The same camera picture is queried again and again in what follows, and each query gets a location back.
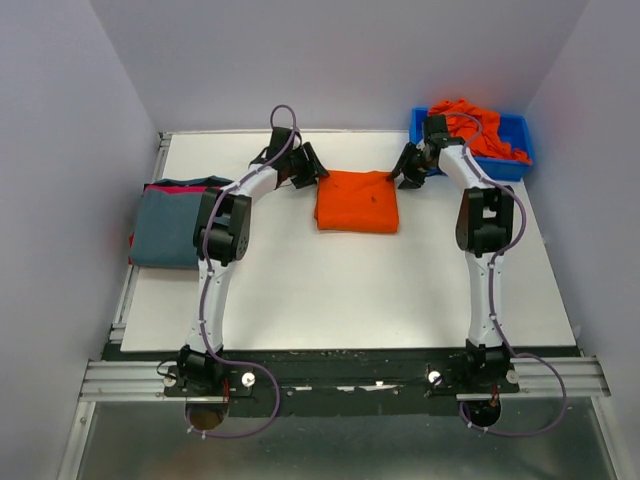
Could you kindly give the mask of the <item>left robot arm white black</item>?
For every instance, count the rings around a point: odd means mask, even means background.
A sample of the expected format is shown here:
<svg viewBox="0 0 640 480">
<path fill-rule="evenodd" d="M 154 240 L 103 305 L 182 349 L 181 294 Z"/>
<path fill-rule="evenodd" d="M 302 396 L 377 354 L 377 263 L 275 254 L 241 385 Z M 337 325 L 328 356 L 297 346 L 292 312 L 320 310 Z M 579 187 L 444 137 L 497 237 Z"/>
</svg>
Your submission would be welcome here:
<svg viewBox="0 0 640 480">
<path fill-rule="evenodd" d="M 223 319 L 236 263 L 250 240 L 252 208 L 290 181 L 297 189 L 329 176 L 310 143 L 295 127 L 274 127 L 270 142 L 246 173 L 201 196 L 193 232 L 198 259 L 198 307 L 186 349 L 215 355 L 223 347 Z"/>
</svg>

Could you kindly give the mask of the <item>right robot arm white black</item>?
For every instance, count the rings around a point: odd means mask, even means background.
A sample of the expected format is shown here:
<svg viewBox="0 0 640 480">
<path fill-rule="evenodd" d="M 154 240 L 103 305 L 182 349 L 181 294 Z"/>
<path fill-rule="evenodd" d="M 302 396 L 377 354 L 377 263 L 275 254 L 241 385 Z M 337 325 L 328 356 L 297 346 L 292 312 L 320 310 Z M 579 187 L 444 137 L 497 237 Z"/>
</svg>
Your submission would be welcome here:
<svg viewBox="0 0 640 480">
<path fill-rule="evenodd" d="M 455 239 L 464 253 L 470 281 L 467 343 L 512 353 L 501 324 L 501 276 L 505 253 L 522 237 L 513 233 L 514 209 L 522 203 L 512 188 L 482 169 L 468 140 L 450 133 L 443 114 L 423 119 L 422 140 L 404 146 L 388 180 L 399 180 L 401 190 L 416 190 L 435 173 L 446 175 L 461 193 Z"/>
</svg>

